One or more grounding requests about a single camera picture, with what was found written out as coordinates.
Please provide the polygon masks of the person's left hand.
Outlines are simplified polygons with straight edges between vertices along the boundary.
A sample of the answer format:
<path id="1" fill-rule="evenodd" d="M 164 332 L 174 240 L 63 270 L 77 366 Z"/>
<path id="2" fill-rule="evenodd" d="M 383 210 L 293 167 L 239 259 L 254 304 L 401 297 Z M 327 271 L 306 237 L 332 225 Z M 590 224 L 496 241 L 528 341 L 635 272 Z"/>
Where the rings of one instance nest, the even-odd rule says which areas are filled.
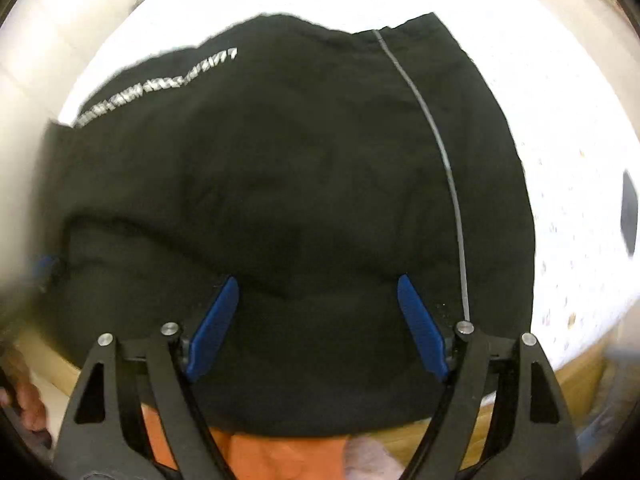
<path id="1" fill-rule="evenodd" d="M 1 406 L 16 404 L 21 411 L 21 422 L 26 430 L 37 432 L 47 428 L 47 408 L 38 388 L 32 382 L 24 356 L 14 347 L 1 348 L 1 369 L 13 388 L 1 388 Z"/>

